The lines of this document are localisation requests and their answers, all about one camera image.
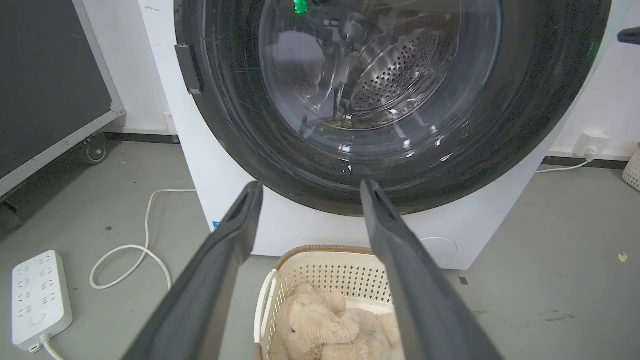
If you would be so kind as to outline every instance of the baseboard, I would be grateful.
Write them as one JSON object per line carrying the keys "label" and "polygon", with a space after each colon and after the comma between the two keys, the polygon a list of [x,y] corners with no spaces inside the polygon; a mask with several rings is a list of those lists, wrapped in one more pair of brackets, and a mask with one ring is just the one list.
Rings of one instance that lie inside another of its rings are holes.
{"label": "baseboard", "polygon": [[147,143],[173,143],[180,144],[177,135],[155,135],[155,134],[125,134],[125,133],[104,133],[107,141],[112,142],[147,142]]}
{"label": "baseboard", "polygon": [[[574,167],[575,165],[580,165],[584,162],[582,158],[566,158],[562,156],[545,156],[545,159],[542,160],[542,165],[556,165],[561,167]],[[593,160],[591,163],[588,163],[584,167],[593,167],[593,168],[611,168],[622,170],[627,166],[628,161],[618,161],[618,160]]]}
{"label": "baseboard", "polygon": [[[547,156],[554,158],[574,158],[575,154],[572,151],[551,150],[547,153]],[[631,155],[599,154],[597,158],[598,160],[629,161],[631,160]]]}

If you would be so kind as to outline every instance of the laundry basket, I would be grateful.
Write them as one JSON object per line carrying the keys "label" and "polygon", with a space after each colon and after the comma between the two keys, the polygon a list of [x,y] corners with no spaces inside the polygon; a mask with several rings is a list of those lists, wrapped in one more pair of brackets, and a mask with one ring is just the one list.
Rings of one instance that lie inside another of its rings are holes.
{"label": "laundry basket", "polygon": [[[394,311],[387,272],[383,263],[363,247],[304,246],[286,253],[267,275],[258,297],[253,338],[256,360],[269,358],[280,306],[300,284],[340,291],[347,308],[358,307],[376,314]],[[403,360],[401,347],[392,360]]]}
{"label": "laundry basket", "polygon": [[640,143],[638,143],[636,153],[625,167],[625,171],[622,172],[622,179],[640,192]]}

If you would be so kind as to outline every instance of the stuffed animal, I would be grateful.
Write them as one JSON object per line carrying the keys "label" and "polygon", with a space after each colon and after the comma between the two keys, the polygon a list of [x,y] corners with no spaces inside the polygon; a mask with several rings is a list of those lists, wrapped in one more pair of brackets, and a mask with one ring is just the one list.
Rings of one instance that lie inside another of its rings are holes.
{"label": "stuffed animal", "polygon": [[400,344],[394,313],[376,315],[362,309],[349,309],[339,317],[355,316],[360,332],[351,343],[326,344],[322,360],[390,360],[391,350]]}
{"label": "stuffed animal", "polygon": [[280,307],[270,358],[390,360],[399,343],[395,314],[347,310],[343,294],[304,284]]}
{"label": "stuffed animal", "polygon": [[[345,310],[343,294],[316,292],[311,285],[303,284],[280,306],[276,342],[282,340],[290,360],[320,360],[323,345],[351,343],[360,333],[357,314],[336,315]],[[276,353],[281,354],[282,350],[276,349]]]}

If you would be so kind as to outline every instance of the washing machine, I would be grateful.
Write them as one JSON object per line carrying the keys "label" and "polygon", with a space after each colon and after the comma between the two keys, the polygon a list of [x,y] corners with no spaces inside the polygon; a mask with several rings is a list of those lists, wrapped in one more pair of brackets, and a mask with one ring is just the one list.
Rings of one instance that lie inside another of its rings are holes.
{"label": "washing machine", "polygon": [[630,4],[176,0],[175,57],[156,61],[212,231],[257,179],[254,254],[368,247],[371,178],[442,268],[464,270]]}

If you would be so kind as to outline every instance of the power strip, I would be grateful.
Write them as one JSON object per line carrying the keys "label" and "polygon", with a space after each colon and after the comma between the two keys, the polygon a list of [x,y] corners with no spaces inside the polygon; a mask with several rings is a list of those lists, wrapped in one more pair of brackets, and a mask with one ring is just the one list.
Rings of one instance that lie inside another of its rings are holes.
{"label": "power strip", "polygon": [[57,252],[49,250],[13,269],[13,344],[36,352],[42,339],[48,343],[72,321],[67,278]]}

